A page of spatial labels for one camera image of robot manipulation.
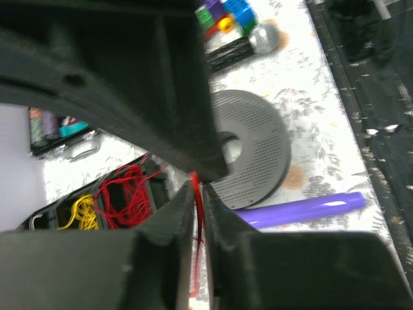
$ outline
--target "microphone grille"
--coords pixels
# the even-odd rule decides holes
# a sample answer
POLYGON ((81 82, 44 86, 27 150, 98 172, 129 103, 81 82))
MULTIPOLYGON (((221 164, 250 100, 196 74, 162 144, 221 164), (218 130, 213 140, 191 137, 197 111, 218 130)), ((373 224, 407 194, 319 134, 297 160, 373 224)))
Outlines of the microphone grille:
POLYGON ((264 22, 252 29, 249 40, 254 52, 262 54, 274 50, 281 41, 281 35, 277 25, 264 22))

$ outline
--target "microphone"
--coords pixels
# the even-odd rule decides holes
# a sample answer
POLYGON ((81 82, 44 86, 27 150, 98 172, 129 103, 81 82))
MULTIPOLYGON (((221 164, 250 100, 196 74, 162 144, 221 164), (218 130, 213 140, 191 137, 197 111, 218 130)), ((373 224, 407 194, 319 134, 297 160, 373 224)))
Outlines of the microphone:
POLYGON ((254 54, 274 50, 281 41, 278 27, 271 22, 258 24, 248 36, 239 39, 206 55, 212 73, 219 72, 254 54))

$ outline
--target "purple cylinder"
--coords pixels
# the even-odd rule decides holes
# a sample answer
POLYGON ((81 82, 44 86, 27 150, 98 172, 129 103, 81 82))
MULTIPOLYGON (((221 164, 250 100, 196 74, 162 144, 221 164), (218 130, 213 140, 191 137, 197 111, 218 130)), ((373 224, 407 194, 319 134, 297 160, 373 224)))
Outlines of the purple cylinder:
POLYGON ((317 220, 362 209, 366 201, 360 192, 334 194, 280 205, 270 205, 235 213, 254 228, 267 228, 290 223, 317 220))
POLYGON ((59 125, 57 117, 50 111, 43 111, 43 130, 46 139, 57 139, 59 137, 59 125))
POLYGON ((204 5, 215 22, 219 21, 227 13, 220 0, 205 0, 204 5))

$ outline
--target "gray perforated disc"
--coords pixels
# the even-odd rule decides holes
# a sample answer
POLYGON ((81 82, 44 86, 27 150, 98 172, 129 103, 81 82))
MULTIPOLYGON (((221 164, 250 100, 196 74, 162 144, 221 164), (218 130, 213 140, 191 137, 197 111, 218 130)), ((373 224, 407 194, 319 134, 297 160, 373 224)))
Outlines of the gray perforated disc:
POLYGON ((287 130, 278 111, 250 92, 224 90, 212 98, 218 131, 233 134, 242 145, 228 164, 230 174, 212 186, 228 208, 248 207, 281 185, 290 163, 287 130))

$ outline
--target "white wall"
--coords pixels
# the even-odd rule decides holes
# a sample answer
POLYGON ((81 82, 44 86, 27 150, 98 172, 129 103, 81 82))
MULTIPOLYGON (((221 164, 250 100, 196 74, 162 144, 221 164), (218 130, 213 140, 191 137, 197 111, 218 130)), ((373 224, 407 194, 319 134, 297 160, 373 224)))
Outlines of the white wall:
POLYGON ((46 205, 43 162, 30 156, 27 107, 0 103, 0 231, 46 205))

